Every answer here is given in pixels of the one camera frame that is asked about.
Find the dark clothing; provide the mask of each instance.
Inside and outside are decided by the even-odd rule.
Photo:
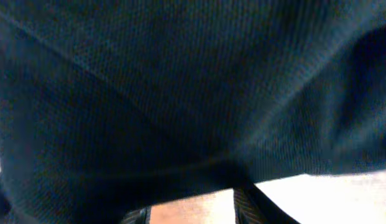
[[[386,169],[386,0],[0,0],[0,163],[40,223]]]

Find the cloth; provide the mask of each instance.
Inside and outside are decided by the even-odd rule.
[[[37,223],[386,169],[386,0],[0,0],[0,165]]]

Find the garment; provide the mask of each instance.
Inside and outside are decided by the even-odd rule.
[[[386,0],[0,0],[0,164],[39,223],[386,169]]]

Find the dark blue fabric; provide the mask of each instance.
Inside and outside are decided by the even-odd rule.
[[[41,223],[386,169],[386,0],[0,0],[0,163]]]

